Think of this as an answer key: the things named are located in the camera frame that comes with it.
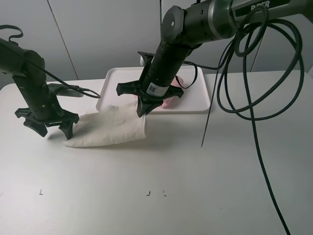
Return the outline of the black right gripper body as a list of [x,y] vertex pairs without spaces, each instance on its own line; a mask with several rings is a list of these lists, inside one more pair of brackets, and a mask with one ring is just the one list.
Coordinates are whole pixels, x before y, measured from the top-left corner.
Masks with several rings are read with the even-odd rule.
[[175,97],[175,96],[181,98],[182,95],[184,94],[184,91],[182,88],[169,86],[168,88],[166,88],[166,92],[163,94],[163,96],[160,96],[159,94],[153,93],[148,90],[144,90],[141,87],[141,84],[139,81],[118,83],[116,87],[116,92],[118,96],[121,96],[122,94],[133,94],[141,98],[144,98],[147,100],[153,100],[153,101],[162,101],[162,100]]

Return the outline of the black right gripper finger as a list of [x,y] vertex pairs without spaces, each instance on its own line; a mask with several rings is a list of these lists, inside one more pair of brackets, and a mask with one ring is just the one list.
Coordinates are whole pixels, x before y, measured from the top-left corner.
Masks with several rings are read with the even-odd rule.
[[161,101],[147,100],[141,97],[137,97],[137,115],[142,117],[143,115],[148,115],[152,110],[161,106]]

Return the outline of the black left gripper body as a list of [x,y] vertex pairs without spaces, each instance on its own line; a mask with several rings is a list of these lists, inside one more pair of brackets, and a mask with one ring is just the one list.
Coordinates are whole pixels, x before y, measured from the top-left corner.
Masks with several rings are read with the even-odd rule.
[[22,97],[27,103],[27,108],[19,108],[15,115],[25,118],[36,124],[52,125],[54,123],[77,123],[78,114],[64,110],[55,94],[26,94]]

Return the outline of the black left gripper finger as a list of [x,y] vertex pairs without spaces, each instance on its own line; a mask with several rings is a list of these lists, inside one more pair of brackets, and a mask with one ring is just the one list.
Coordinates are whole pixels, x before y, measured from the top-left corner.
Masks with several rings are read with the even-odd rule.
[[47,128],[44,124],[38,124],[35,123],[31,120],[25,120],[24,121],[24,126],[32,129],[33,131],[35,131],[36,133],[38,133],[41,137],[45,137],[47,135]]
[[64,133],[67,140],[73,136],[73,122],[62,122],[59,129]]

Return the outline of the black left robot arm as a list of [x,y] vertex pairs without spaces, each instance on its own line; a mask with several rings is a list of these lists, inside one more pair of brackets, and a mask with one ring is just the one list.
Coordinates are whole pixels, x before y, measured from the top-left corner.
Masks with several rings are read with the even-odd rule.
[[44,59],[35,51],[23,49],[12,41],[22,36],[20,33],[0,41],[0,71],[12,76],[27,103],[27,108],[19,108],[15,115],[24,118],[24,126],[42,137],[46,136],[48,127],[58,126],[66,138],[71,139],[73,125],[79,121],[79,116],[64,110],[57,96],[70,96],[70,90],[79,92],[79,87],[63,81],[47,84]]

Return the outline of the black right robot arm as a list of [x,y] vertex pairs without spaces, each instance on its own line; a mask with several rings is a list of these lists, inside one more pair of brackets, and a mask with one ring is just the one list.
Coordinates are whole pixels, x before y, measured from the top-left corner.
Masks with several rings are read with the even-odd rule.
[[259,28],[258,38],[268,26],[284,24],[286,16],[302,14],[313,18],[310,0],[206,0],[187,9],[171,7],[161,25],[161,41],[154,55],[149,55],[137,81],[119,83],[118,95],[137,96],[137,115],[150,113],[170,97],[181,97],[183,89],[172,86],[177,72],[192,51],[203,43],[233,38],[237,56],[249,54],[257,46],[254,41],[239,52],[240,40]]

